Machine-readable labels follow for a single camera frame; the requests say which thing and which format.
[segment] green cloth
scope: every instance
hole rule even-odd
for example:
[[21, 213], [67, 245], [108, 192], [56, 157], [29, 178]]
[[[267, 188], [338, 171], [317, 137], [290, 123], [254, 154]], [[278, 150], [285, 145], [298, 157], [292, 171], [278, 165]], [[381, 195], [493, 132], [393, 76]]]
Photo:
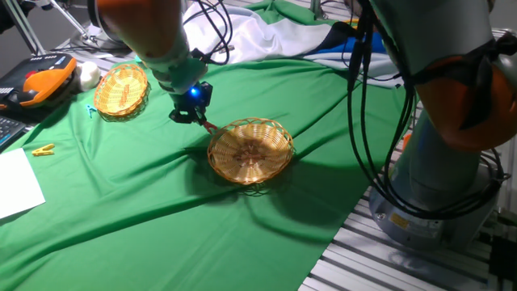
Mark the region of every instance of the green cloth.
[[[134, 120], [90, 119], [89, 91], [12, 147], [25, 149], [47, 202], [0, 221], [0, 290], [294, 290], [367, 187], [347, 136], [347, 82], [333, 70], [289, 60], [210, 67], [211, 122], [259, 116], [295, 137], [297, 162], [258, 188], [213, 173], [210, 136], [169, 120], [173, 103], [148, 76], [149, 102]], [[368, 90], [377, 162], [402, 93]], [[30, 155], [49, 143], [53, 156]]]

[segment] yellow clothespin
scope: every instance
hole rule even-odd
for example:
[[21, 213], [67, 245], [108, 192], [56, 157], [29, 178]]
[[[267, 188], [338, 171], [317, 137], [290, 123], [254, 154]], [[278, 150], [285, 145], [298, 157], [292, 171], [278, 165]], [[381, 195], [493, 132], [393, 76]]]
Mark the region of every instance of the yellow clothespin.
[[38, 150], [33, 150], [32, 155], [35, 157], [42, 156], [42, 155], [50, 155], [54, 154], [54, 151], [51, 150], [54, 148], [54, 144], [46, 145], [44, 147], [40, 147]]

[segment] woven basket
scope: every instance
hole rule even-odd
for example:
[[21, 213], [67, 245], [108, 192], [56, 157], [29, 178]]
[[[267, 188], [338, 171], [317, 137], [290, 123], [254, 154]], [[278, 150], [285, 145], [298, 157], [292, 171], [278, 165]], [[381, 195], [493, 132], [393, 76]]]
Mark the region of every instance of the woven basket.
[[142, 104], [146, 93], [145, 72], [137, 65], [119, 65], [97, 86], [94, 105], [109, 116], [128, 116]]
[[261, 183], [279, 174], [293, 152], [292, 137], [278, 122], [247, 118], [214, 134], [208, 146], [208, 162], [231, 182]]

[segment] cable bundle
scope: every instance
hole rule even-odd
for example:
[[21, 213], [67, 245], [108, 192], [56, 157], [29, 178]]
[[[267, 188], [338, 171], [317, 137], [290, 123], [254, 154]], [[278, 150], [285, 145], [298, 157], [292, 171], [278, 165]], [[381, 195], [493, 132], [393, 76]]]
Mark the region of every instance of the cable bundle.
[[[202, 55], [201, 57], [204, 61], [206, 61], [207, 63], [210, 63], [210, 64], [226, 65], [226, 64], [228, 64], [228, 61], [229, 61], [229, 50], [230, 50], [229, 42], [232, 41], [232, 37], [233, 37], [233, 25], [232, 25], [232, 20], [229, 17], [228, 10], [226, 10], [226, 6], [222, 0], [218, 0], [215, 5], [212, 5], [210, 3], [206, 3], [206, 2], [203, 2], [200, 0], [197, 0], [197, 2], [200, 4], [201, 11], [196, 12], [188, 19], [185, 19], [185, 21], [183, 22], [183, 25], [187, 24], [189, 21], [193, 20], [196, 17], [204, 15], [207, 18], [207, 20], [210, 22], [210, 25], [212, 26], [212, 28], [214, 29], [214, 31], [216, 32], [216, 34], [220, 40], [219, 40], [219, 43], [217, 43], [217, 45], [213, 48], [213, 50], [210, 53], [207, 53], [207, 54], [201, 53], [201, 55]], [[225, 13], [225, 16], [223, 16], [223, 14], [220, 13], [219, 10], [217, 9], [217, 6], [219, 6], [219, 5], [221, 5], [221, 7]], [[223, 20], [223, 24], [225, 25], [224, 33], [221, 33], [221, 31], [217, 28], [217, 25], [213, 22], [212, 18], [210, 17], [210, 13], [212, 13], [212, 12], [217, 13], [219, 15], [219, 17], [221, 17], [221, 19]], [[214, 53], [218, 53], [223, 50], [226, 53], [225, 61], [217, 62], [217, 61], [211, 60], [212, 55]]]

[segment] blue light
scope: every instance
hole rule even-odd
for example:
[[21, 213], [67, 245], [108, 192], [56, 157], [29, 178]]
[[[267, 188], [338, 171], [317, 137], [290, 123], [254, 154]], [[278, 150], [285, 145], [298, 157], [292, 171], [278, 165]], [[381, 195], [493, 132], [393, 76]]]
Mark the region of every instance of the blue light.
[[191, 88], [191, 95], [192, 97], [197, 97], [200, 95], [200, 91], [197, 88]]

